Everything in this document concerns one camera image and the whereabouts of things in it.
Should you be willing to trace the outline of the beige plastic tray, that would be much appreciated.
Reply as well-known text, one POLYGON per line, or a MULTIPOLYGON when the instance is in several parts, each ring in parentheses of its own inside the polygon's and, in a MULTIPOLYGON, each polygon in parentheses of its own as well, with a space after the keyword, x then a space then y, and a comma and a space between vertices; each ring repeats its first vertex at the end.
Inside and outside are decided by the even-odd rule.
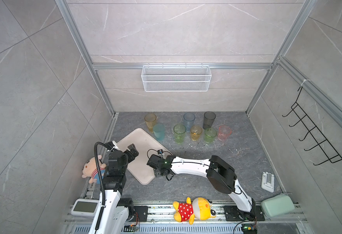
POLYGON ((117 146, 121 151, 128 149, 128 146, 134 144, 139 155, 128 164, 128 171, 142 184, 149 184, 154 178, 153 168, 147 165, 148 156, 156 154, 157 150, 168 151, 162 144, 149 135, 142 128, 137 128, 121 139, 117 146))

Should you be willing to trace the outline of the tall amber plastic cup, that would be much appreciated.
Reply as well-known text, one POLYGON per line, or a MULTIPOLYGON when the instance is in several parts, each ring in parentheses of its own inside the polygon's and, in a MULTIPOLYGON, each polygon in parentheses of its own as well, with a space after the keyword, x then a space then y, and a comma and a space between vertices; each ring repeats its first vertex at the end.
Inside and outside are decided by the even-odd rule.
POLYGON ((148 130, 153 133, 153 127, 157 124, 157 116, 154 113, 148 113, 146 114, 144 120, 146 122, 148 130))

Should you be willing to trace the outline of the tall green plastic cup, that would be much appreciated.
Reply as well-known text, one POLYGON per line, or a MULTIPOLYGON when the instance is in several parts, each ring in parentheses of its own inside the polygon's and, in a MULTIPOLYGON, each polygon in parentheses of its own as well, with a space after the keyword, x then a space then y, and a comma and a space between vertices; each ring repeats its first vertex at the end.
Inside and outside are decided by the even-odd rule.
POLYGON ((174 140, 177 144, 182 144, 185 139, 186 127, 183 124, 177 124, 173 128, 174 140))

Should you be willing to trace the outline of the pink boy plush doll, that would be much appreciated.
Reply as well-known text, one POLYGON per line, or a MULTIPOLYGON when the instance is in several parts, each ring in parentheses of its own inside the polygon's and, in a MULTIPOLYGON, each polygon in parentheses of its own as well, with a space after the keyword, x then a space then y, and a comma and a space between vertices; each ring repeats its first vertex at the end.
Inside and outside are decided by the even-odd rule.
MULTIPOLYGON (((106 164, 102 163, 101 159, 102 159, 102 156, 98 155, 98 164, 100 168, 100 175, 102 177, 106 169, 106 164)), ((88 160, 83 166, 82 178, 88 178, 88 177, 90 178, 89 179, 90 184, 93 184, 93 183, 99 184, 99 173, 98 173, 98 169, 96 166, 95 157, 88 160)))

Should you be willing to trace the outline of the teal plastic cup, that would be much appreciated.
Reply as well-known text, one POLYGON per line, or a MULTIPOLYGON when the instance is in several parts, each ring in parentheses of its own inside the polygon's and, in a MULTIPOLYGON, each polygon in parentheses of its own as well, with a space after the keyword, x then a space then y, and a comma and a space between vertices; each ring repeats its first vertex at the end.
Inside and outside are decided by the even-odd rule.
POLYGON ((163 141, 165 138, 165 126, 163 124, 156 124, 153 127, 154 136, 157 141, 163 141))

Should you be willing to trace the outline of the short amber plastic cup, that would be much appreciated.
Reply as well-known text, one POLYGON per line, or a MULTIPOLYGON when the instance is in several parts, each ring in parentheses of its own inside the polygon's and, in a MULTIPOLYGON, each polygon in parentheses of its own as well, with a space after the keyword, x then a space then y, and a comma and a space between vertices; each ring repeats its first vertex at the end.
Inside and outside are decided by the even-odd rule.
POLYGON ((190 129, 190 136, 192 141, 198 141, 203 132, 203 129, 200 126, 194 125, 190 129))

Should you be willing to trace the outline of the blue plastic cup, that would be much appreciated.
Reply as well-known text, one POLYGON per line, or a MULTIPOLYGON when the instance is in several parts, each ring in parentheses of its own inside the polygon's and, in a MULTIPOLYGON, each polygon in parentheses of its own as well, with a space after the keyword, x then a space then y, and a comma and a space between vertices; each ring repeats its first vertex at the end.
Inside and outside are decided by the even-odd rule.
POLYGON ((193 113, 190 113, 190 112, 185 113, 183 115, 183 120, 184 120, 183 125, 185 126, 186 131, 189 132, 191 127, 194 125, 195 115, 193 113))

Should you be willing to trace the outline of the white digital timer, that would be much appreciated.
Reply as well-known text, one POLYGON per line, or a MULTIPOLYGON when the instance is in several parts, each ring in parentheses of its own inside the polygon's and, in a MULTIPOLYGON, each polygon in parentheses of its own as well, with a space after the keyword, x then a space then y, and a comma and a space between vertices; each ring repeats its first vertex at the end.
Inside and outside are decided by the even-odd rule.
POLYGON ((72 206, 71 215, 94 217, 99 201, 94 199, 77 199, 72 206))

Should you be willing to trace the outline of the yellow bear plush toy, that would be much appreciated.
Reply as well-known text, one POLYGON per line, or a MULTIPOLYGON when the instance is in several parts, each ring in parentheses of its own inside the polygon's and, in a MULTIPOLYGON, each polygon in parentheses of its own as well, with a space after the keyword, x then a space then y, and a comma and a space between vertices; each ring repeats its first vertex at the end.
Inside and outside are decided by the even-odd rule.
POLYGON ((185 203, 173 202, 175 209, 174 220, 177 222, 188 221, 190 225, 195 219, 207 220, 216 217, 216 211, 211 208, 212 201, 205 198, 196 198, 193 201, 188 197, 185 203))

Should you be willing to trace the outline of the short green plastic cup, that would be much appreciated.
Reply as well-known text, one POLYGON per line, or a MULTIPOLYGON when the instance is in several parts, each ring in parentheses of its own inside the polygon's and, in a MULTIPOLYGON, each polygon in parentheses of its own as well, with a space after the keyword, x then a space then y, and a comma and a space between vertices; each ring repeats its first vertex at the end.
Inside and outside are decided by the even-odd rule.
POLYGON ((213 128, 207 128, 205 130, 204 141, 206 143, 213 143, 217 137, 217 131, 213 128))

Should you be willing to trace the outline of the dark grey plastic cup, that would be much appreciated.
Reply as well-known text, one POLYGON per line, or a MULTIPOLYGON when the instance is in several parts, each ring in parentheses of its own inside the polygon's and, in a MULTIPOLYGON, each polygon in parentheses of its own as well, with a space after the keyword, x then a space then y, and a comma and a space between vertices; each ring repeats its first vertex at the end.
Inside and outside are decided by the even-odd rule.
POLYGON ((213 126, 216 119, 216 114, 212 111, 207 111, 204 113, 203 129, 208 129, 213 126))

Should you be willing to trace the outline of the pink plastic cup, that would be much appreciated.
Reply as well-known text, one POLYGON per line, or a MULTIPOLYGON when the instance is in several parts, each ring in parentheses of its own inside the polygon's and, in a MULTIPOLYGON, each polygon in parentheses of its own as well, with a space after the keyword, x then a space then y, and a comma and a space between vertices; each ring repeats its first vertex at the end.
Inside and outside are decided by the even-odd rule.
POLYGON ((228 137, 231 135, 232 129, 226 125, 222 125, 219 127, 218 130, 218 140, 220 141, 226 141, 228 137))

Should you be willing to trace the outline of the mint green pouch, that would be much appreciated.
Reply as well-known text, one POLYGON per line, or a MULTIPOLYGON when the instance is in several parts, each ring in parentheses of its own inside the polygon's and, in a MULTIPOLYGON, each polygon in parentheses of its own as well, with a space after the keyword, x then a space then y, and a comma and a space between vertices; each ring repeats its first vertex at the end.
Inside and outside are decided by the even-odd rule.
POLYGON ((276 217, 295 209, 293 201, 286 194, 280 194, 261 202, 261 208, 267 217, 276 217))

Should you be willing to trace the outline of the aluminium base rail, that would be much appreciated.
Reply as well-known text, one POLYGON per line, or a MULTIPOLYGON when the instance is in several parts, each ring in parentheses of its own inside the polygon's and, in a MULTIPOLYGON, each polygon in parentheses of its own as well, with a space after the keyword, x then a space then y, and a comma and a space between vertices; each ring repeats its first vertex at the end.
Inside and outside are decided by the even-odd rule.
POLYGON ((198 220, 195 219, 194 223, 190 225, 186 222, 177 222, 174 220, 175 209, 170 203, 154 203, 151 202, 149 204, 145 203, 135 203, 135 206, 148 206, 148 219, 146 222, 125 222, 125 226, 123 227, 124 231, 129 231, 130 229, 136 229, 137 232, 140 229, 157 229, 159 228, 162 232, 171 229, 183 230, 183 229, 192 229, 197 230, 198 228, 233 228, 233 226, 237 225, 238 228, 241 225, 255 225, 258 226, 260 223, 263 224, 296 224, 298 227, 302 228, 308 224, 308 221, 302 212, 299 205, 295 205, 295 209, 291 212, 276 216, 276 217, 267 217, 264 214, 265 221, 226 221, 224 215, 224 206, 234 206, 231 203, 222 203, 218 202, 213 204, 212 209, 216 211, 215 218, 209 218, 207 220, 198 220))

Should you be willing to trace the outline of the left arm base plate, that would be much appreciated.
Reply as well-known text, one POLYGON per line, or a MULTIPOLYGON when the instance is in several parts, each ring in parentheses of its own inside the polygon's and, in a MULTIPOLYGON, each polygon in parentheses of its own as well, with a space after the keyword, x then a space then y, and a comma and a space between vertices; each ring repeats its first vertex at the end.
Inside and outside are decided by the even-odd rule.
POLYGON ((146 222, 148 219, 148 206, 129 207, 129 222, 146 222))

